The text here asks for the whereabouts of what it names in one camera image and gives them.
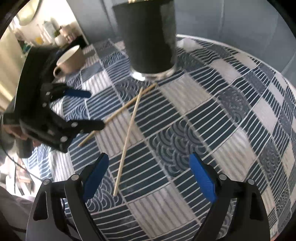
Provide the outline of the person's left hand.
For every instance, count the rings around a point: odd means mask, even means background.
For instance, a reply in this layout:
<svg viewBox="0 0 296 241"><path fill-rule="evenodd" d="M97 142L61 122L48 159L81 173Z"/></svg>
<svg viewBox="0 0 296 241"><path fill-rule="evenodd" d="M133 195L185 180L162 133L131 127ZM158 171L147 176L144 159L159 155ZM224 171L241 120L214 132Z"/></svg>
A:
<svg viewBox="0 0 296 241"><path fill-rule="evenodd" d="M4 149L10 150L15 139L30 140L30 138L24 134L19 126L10 126L1 124L1 145Z"/></svg>

